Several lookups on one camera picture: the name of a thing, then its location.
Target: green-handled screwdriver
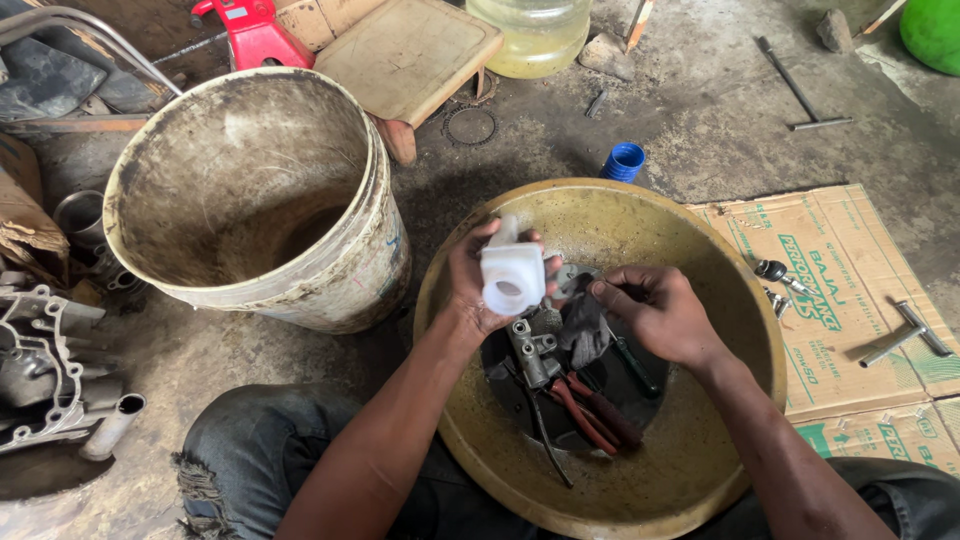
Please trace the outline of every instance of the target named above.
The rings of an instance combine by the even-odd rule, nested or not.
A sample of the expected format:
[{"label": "green-handled screwdriver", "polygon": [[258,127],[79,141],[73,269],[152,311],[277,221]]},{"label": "green-handled screwdriver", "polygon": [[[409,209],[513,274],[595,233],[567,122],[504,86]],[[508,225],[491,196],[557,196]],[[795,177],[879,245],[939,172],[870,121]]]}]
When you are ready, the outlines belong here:
[{"label": "green-handled screwdriver", "polygon": [[630,352],[627,340],[622,337],[617,337],[610,327],[607,327],[607,330],[610,331],[610,336],[613,338],[613,353],[623,362],[623,367],[634,380],[640,393],[649,400],[658,398],[660,396],[660,386],[654,382],[653,377],[650,377],[650,372],[647,371],[647,368],[643,367],[643,364]]}]

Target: plastic jug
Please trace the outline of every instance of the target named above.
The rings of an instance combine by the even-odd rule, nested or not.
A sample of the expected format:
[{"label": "plastic jug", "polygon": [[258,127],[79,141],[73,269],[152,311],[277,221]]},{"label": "plastic jug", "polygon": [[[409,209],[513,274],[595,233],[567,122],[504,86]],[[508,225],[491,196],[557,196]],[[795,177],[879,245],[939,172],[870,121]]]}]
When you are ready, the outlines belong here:
[{"label": "plastic jug", "polygon": [[500,230],[480,250],[483,301],[499,315],[519,315],[546,294],[543,255],[537,242],[517,243],[516,216],[500,217]]},{"label": "plastic jug", "polygon": [[538,79],[570,65],[587,42],[593,0],[467,0],[467,12],[503,31],[487,68]]}]

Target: stone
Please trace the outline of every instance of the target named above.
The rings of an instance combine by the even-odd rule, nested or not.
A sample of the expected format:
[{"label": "stone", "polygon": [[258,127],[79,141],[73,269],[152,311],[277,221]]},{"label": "stone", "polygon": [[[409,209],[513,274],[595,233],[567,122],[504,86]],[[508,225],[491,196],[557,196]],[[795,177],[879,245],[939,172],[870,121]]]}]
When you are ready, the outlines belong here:
[{"label": "stone", "polygon": [[834,53],[845,54],[853,51],[853,38],[850,37],[847,17],[836,8],[824,13],[824,20],[817,25],[817,34],[827,49]]},{"label": "stone", "polygon": [[623,54],[623,39],[603,33],[588,43],[580,51],[577,60],[583,67],[593,71],[613,75],[628,83],[634,79],[634,61]]}]

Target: concrete floor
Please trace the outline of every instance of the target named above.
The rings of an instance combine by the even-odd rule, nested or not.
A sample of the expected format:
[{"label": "concrete floor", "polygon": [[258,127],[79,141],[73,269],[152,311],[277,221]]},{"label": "concrete floor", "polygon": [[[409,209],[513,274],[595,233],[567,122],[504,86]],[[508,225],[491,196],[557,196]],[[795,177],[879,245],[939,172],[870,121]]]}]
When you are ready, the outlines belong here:
[{"label": "concrete floor", "polygon": [[[593,31],[622,34],[636,2],[595,0]],[[876,1],[845,3],[852,25]],[[827,0],[673,0],[657,4],[633,53],[637,79],[579,64],[544,80],[501,79],[499,138],[453,149],[441,121],[417,132],[418,162],[395,169],[394,193],[414,250],[412,306],[434,252],[471,209],[533,181],[595,176],[613,144],[639,143],[636,183],[681,203],[864,184],[883,222],[954,332],[960,331],[960,79],[906,52],[897,19],[831,54],[814,28]],[[766,35],[824,117],[853,124],[801,133],[804,111],[755,39]],[[602,88],[604,108],[584,112]],[[48,203],[106,181],[129,135],[66,135],[35,145]],[[244,313],[197,311],[151,291],[142,309],[110,308],[101,328],[122,376],[150,403],[84,491],[63,538],[171,538],[181,509],[170,452],[197,415],[241,384],[326,380],[368,399],[402,361],[412,315],[358,335],[330,336]]]}]

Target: metal basin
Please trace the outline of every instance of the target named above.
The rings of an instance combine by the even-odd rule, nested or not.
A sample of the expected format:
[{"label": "metal basin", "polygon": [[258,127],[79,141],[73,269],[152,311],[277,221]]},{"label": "metal basin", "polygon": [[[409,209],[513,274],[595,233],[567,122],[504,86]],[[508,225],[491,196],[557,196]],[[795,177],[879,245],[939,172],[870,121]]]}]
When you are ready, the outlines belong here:
[{"label": "metal basin", "polygon": [[[501,212],[543,233],[546,255],[609,269],[672,265],[690,279],[724,342],[783,410],[785,358],[780,328],[752,269],[706,223],[651,191],[574,178],[529,184],[465,219],[427,270],[415,338],[449,293],[446,255],[463,234]],[[644,446],[607,457],[561,452],[575,485],[567,489],[543,446],[523,433],[485,381],[479,352],[446,403],[439,431],[467,472],[521,517],[577,538],[674,538],[729,506],[750,482],[720,415],[703,388],[677,366]]]}]

